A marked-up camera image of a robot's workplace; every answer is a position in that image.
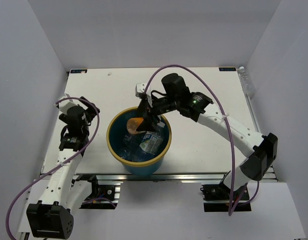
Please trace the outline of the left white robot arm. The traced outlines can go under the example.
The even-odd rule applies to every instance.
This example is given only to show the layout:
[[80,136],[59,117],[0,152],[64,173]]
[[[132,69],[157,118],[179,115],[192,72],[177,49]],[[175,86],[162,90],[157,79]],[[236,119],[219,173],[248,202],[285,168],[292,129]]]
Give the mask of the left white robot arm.
[[95,135],[89,127],[99,120],[100,110],[85,97],[65,94],[56,102],[65,123],[61,131],[56,166],[48,172],[50,179],[37,203],[26,210],[31,232],[35,238],[67,240],[73,231],[74,214],[87,198],[95,199],[99,187],[93,177],[73,182],[78,165]]

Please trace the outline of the clear unlabelled plastic bottle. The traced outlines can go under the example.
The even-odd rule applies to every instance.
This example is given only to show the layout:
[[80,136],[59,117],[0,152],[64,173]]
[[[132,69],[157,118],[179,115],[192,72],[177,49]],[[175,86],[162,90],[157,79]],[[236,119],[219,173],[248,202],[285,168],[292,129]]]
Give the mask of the clear unlabelled plastic bottle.
[[124,160],[127,160],[127,161],[129,161],[130,157],[131,157],[130,150],[128,148],[126,148],[126,147],[123,147],[123,148],[119,149],[118,152],[117,152],[117,155],[120,158],[122,158]]

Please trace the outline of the long clear bottle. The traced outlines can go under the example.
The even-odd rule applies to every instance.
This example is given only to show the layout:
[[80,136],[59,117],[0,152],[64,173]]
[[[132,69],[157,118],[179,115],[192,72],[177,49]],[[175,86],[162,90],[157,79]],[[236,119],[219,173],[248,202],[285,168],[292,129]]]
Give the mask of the long clear bottle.
[[252,96],[254,95],[254,92],[255,92],[255,88],[254,88],[254,85],[251,81],[250,74],[248,73],[248,71],[243,66],[239,67],[238,72],[239,72],[243,87],[246,91],[246,94],[250,98],[252,98]]

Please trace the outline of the green white label bottle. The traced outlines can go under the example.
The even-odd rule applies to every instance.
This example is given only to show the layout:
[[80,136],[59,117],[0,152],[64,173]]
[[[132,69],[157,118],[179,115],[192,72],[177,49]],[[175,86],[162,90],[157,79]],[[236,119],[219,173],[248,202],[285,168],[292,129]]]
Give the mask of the green white label bottle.
[[146,132],[142,141],[139,145],[142,151],[147,154],[155,155],[158,151],[158,148],[164,140],[163,135],[158,134],[157,132]]

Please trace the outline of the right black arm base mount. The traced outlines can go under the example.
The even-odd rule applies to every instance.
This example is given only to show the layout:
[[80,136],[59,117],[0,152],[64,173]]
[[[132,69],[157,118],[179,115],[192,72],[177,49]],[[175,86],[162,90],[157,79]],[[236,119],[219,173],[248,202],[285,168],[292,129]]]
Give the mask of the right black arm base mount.
[[[230,192],[228,188],[224,188],[220,184],[203,184],[200,188],[200,191],[203,196],[203,206],[205,213],[225,213],[229,210],[229,197]],[[241,198],[236,205],[235,212],[250,212],[251,204],[248,202],[250,200],[250,195],[247,190],[247,187],[240,187],[238,190],[233,192],[233,201],[234,205],[239,196]]]

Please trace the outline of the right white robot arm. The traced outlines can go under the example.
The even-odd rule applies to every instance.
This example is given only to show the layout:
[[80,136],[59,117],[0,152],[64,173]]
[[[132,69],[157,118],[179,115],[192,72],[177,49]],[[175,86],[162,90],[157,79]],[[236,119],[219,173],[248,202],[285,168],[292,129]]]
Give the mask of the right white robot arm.
[[162,79],[165,93],[155,97],[153,90],[145,92],[143,83],[136,84],[135,95],[141,99],[138,112],[144,118],[138,131],[152,130],[159,116],[178,111],[182,116],[192,119],[232,142],[246,159],[227,173],[220,182],[220,195],[229,200],[249,181],[260,181],[277,155],[278,138],[269,133],[263,135],[245,127],[234,118],[221,112],[220,107],[211,98],[201,92],[191,92],[183,77],[176,73]]

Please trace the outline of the orange juice bottle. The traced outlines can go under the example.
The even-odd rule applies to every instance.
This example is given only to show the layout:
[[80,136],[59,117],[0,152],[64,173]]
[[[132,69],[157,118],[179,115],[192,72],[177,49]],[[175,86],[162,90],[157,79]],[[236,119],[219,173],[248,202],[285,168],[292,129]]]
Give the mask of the orange juice bottle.
[[129,134],[131,135],[137,135],[140,133],[143,133],[143,130],[138,130],[138,127],[141,125],[141,123],[143,122],[143,118],[142,117],[133,117],[130,118],[127,121],[127,131]]

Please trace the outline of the blue label bottle small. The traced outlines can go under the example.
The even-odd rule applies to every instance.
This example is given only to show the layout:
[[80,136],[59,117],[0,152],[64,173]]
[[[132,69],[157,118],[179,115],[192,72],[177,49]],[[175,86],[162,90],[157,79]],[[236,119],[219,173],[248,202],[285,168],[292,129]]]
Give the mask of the blue label bottle small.
[[155,156],[141,149],[137,149],[131,154],[131,161],[134,163],[142,163],[153,159]]

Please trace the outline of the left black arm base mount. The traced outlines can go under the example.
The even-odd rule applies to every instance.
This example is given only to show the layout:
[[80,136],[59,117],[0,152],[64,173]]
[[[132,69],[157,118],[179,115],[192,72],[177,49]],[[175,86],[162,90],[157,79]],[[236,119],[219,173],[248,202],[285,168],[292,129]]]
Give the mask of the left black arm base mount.
[[76,182],[90,182],[92,192],[86,197],[80,209],[91,210],[114,210],[118,204],[120,183],[98,180],[95,175],[79,175],[72,180],[72,188]]

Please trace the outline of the blue label bottle large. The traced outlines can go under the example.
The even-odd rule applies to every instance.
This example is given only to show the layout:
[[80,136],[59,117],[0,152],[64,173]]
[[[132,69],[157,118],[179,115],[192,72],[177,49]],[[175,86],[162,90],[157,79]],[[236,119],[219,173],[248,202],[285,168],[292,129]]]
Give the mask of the blue label bottle large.
[[143,137],[144,137],[144,133],[135,134],[135,135],[127,133],[123,137],[123,143],[131,151],[135,151],[139,147]]

